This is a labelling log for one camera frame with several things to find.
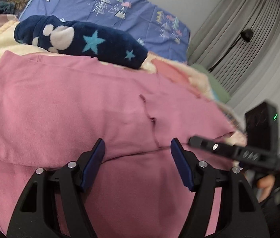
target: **blue patterned fabric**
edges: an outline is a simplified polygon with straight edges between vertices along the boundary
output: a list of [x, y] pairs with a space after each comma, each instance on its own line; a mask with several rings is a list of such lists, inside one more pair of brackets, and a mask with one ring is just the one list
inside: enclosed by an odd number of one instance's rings
[[88, 21], [123, 30], [160, 56], [187, 60], [190, 30], [147, 0], [31, 0], [20, 21], [32, 15], [55, 15], [61, 21]]
[[88, 55], [100, 61], [139, 69], [147, 49], [130, 34], [91, 22], [62, 22], [55, 16], [30, 16], [19, 23], [14, 38], [53, 53]]

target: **folded pink sweater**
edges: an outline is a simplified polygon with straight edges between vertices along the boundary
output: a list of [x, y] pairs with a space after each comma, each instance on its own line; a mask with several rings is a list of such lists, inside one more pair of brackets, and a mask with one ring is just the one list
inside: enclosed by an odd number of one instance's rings
[[[177, 237], [193, 194], [177, 172], [171, 139], [215, 139], [233, 130], [215, 103], [159, 74], [102, 65], [87, 56], [5, 52], [0, 60], [0, 229], [6, 233], [36, 168], [63, 166], [102, 138], [106, 154], [84, 202], [98, 237]], [[216, 168], [231, 167], [228, 160], [194, 152]], [[215, 226], [216, 216], [209, 232]]]

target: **green fabric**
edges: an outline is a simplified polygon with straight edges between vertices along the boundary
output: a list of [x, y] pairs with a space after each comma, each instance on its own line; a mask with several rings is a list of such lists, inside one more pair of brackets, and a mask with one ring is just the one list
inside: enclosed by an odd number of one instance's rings
[[218, 99], [222, 103], [226, 104], [231, 99], [229, 93], [222, 87], [222, 85], [214, 78], [214, 76], [207, 69], [205, 69], [202, 65], [196, 63], [191, 65], [191, 67], [207, 75], [212, 90], [217, 94]]

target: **blue star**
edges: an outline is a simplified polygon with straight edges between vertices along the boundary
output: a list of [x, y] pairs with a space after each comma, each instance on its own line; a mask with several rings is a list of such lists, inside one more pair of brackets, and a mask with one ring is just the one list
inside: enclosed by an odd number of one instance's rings
[[127, 56], [125, 57], [125, 59], [128, 59], [129, 61], [131, 61], [132, 58], [136, 57], [133, 54], [133, 50], [131, 50], [130, 52], [127, 50], [126, 53], [127, 53]]
[[89, 49], [91, 49], [94, 52], [94, 54], [96, 55], [98, 54], [97, 46], [106, 40], [102, 38], [98, 38], [97, 35], [98, 35], [98, 30], [96, 30], [91, 37], [83, 36], [86, 45], [82, 52], [86, 52]]

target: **curtain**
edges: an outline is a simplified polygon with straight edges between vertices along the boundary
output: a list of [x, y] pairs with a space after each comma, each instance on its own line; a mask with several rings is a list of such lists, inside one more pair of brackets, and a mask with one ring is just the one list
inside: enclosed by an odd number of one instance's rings
[[245, 28], [251, 42], [240, 40], [212, 73], [238, 116], [264, 100], [277, 106], [280, 150], [280, 0], [222, 0], [192, 38], [188, 62], [210, 68]]

